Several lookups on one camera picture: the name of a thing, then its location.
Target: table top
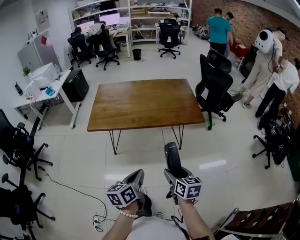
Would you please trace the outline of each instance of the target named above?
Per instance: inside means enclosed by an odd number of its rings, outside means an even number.
[[[87,130],[157,128],[205,122],[186,79],[99,85]]]
[[[67,77],[69,76],[69,74],[71,73],[71,70],[67,70],[61,77],[59,81],[54,81],[51,84],[51,87],[53,90],[55,90],[55,93],[52,96],[49,96],[46,94],[46,90],[41,91],[41,94],[37,97],[37,99],[33,98],[33,99],[26,99],[25,94],[23,94],[22,96],[18,97],[17,99],[15,99],[15,102],[13,103],[13,107],[17,108],[17,107],[21,107],[27,104],[34,103],[34,102],[41,102],[41,101],[45,101],[48,99],[52,99],[52,98],[56,98],[58,91],[60,90],[60,88],[62,87],[62,85],[64,84],[65,80],[67,79]]]

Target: green object on floor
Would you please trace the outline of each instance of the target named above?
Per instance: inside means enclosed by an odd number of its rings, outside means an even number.
[[[207,122],[207,125],[209,126],[209,125],[210,125],[210,120],[209,120],[209,119],[207,119],[207,120],[206,120],[206,122]]]

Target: shelving unit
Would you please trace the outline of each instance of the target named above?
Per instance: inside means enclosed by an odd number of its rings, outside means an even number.
[[[101,15],[101,14],[104,14],[104,13],[109,13],[109,12],[112,12],[112,11],[125,11],[127,10],[127,13],[128,13],[128,16],[130,17],[130,28],[129,28],[129,31],[130,31],[130,36],[131,36],[131,39],[132,38],[132,34],[137,32],[137,31],[156,31],[157,28],[155,26],[153,27],[141,27],[141,28],[132,28],[131,26],[133,25],[132,24],[132,21],[134,20],[143,20],[143,19],[148,19],[148,20],[151,20],[151,19],[155,19],[155,20],[162,20],[162,19],[165,19],[165,18],[172,18],[172,19],[176,19],[177,21],[184,21],[184,22],[187,22],[187,29],[184,30],[184,32],[186,33],[185,34],[185,39],[184,39],[184,42],[185,44],[188,43],[188,34],[189,34],[189,27],[190,27],[190,20],[191,20],[191,11],[192,11],[192,0],[189,1],[189,6],[187,5],[186,2],[185,3],[185,6],[186,7],[178,7],[178,6],[161,6],[161,5],[157,5],[157,6],[153,6],[153,5],[139,5],[139,6],[131,6],[130,5],[130,0],[127,0],[127,6],[126,7],[115,7],[115,8],[112,8],[112,9],[108,9],[108,10],[103,10],[103,11],[97,11],[97,12],[91,12],[89,14],[85,14],[83,16],[76,16],[74,17],[74,15],[78,15],[79,11],[82,11],[86,8],[92,8],[94,6],[97,6],[99,3],[102,3],[102,2],[106,2],[106,1],[109,1],[109,0],[98,0],[98,1],[94,1],[94,2],[91,2],[90,4],[85,4],[85,5],[82,5],[82,6],[79,6],[79,7],[75,7],[73,9],[69,9],[69,18],[70,18],[70,23],[71,23],[71,27],[72,27],[72,30],[75,29],[75,27],[77,25],[79,25],[81,23],[80,20],[90,20],[95,18],[97,15]],[[143,9],[143,8],[168,8],[168,9],[177,9],[177,10],[184,10],[184,11],[187,11],[188,12],[188,16],[187,18],[182,18],[182,17],[173,17],[173,14],[170,14],[171,16],[169,16],[169,14],[165,14],[165,16],[162,16],[162,15],[156,15],[156,14],[144,14],[144,15],[134,15],[132,16],[132,12],[131,10],[135,10],[135,9]],[[147,42],[147,41],[156,41],[155,38],[149,38],[149,39],[133,39],[132,42]]]

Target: trash can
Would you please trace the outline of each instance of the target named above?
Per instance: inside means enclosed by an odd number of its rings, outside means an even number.
[[[132,53],[133,53],[134,60],[136,60],[136,61],[141,60],[141,54],[142,54],[141,49],[134,49],[134,50],[132,50]]]

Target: brick wall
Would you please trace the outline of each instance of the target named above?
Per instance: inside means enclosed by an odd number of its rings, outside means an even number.
[[[209,17],[214,15],[214,9],[220,8],[223,14],[230,11],[234,15],[232,20],[236,37],[246,47],[254,43],[260,30],[264,28],[276,29],[283,27],[288,34],[289,41],[283,42],[284,57],[294,63],[294,58],[300,58],[300,29],[281,16],[256,5],[240,0],[194,0],[192,6],[192,25],[202,26]],[[294,94],[288,93],[284,99],[292,111],[296,125],[300,124],[300,87]]]

